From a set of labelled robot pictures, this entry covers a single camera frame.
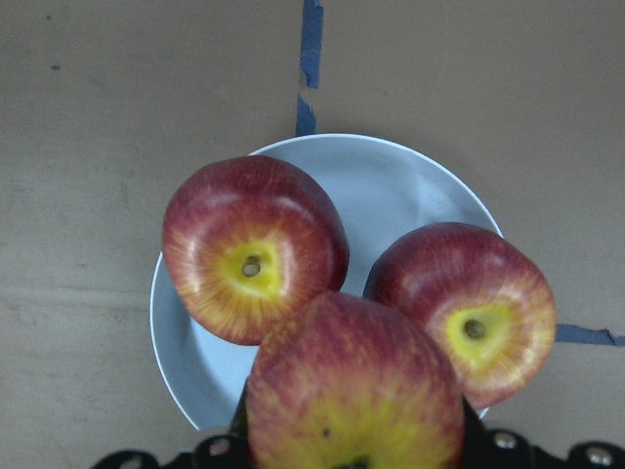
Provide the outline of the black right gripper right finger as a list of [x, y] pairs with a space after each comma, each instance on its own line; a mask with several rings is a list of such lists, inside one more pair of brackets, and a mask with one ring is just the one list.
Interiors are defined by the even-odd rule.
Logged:
[[624, 448], [601, 441], [588, 441], [570, 448], [565, 457], [550, 454], [508, 429], [488, 429], [479, 414], [463, 399], [465, 417], [465, 469], [624, 469]]

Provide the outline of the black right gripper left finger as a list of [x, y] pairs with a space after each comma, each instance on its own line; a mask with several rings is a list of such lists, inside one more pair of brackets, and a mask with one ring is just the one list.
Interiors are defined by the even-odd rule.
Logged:
[[110, 453], [93, 468], [251, 468], [248, 443], [247, 384], [244, 384], [235, 413], [225, 434], [211, 436], [192, 450], [178, 453], [161, 463], [146, 451], [123, 449]]

